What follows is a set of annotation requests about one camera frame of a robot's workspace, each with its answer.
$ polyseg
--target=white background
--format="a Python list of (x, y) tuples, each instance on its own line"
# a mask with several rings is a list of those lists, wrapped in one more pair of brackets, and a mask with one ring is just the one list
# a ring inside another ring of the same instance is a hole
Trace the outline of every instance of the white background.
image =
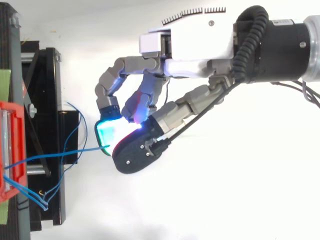
[[(162, 19), (188, 8), (226, 6), (236, 20), (257, 4), (270, 19), (320, 14), (313, 0), (9, 3), (21, 14), (22, 40), (40, 40), (41, 48), (62, 53), (62, 100), (84, 113), (88, 148), (97, 146), (94, 88), (100, 75), (118, 57), (138, 55), (139, 35), (160, 27)], [(128, 78), (117, 94), (121, 106), (141, 80)], [(169, 99), (205, 82), (172, 79)], [(320, 91), (320, 83), (312, 87)], [(162, 94), (159, 107), (164, 99)], [(320, 239), (319, 119), (319, 109), (297, 91), (242, 85), (138, 173), (118, 172), (101, 151), (84, 153), (65, 177), (65, 223), (45, 222), (31, 239)], [(79, 143), (83, 139), (81, 128)]]

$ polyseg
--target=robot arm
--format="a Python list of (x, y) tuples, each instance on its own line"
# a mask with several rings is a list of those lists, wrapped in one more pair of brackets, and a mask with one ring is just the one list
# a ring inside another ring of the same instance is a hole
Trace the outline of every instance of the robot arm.
[[(117, 59), (95, 89), (101, 121), (123, 116), (141, 123), (112, 153), (122, 173), (135, 173), (156, 161), (173, 139), (239, 84), (320, 80), (320, 16), (309, 16), (304, 23), (269, 21), (263, 7), (253, 6), (233, 24), (225, 8), (197, 8), (162, 23), (140, 37), (142, 56)], [(121, 115), (113, 94), (129, 74), (144, 76)], [(209, 83), (157, 110), (168, 77), (209, 78)], [(196, 117), (176, 134), (160, 140), (192, 115)]]

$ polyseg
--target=screw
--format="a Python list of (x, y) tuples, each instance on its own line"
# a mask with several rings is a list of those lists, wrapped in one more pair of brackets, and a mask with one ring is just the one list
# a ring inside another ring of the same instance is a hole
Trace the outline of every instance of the screw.
[(18, 14), (17, 13), (12, 15), (12, 17), (10, 18), (10, 23), (15, 28), (17, 28), (17, 29), (20, 28), (19, 18), (18, 18)]
[(58, 63), (61, 63), (61, 62), (62, 62), (62, 56), (61, 56), (60, 53), (57, 53), (57, 54), (55, 55), (55, 60), (56, 60)]
[(305, 41), (302, 41), (302, 42), (300, 42), (299, 46), (300, 46), (300, 48), (304, 49), (307, 46), (307, 44)]
[(36, 113), (38, 112), (38, 110), (35, 108), (35, 106), (31, 103), (30, 105), (29, 105), (29, 116), (30, 116), (30, 118), (34, 118), (35, 117), (35, 115), (36, 115)]

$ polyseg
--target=gray cable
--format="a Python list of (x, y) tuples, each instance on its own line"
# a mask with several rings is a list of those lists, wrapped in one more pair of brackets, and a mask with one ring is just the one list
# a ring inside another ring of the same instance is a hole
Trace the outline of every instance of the gray cable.
[(310, 103), (314, 103), (309, 97), (308, 97), (308, 93), (307, 93), (307, 83), (305, 81), (302, 81), (302, 93), (303, 96), (305, 98), (305, 100), (307, 100)]

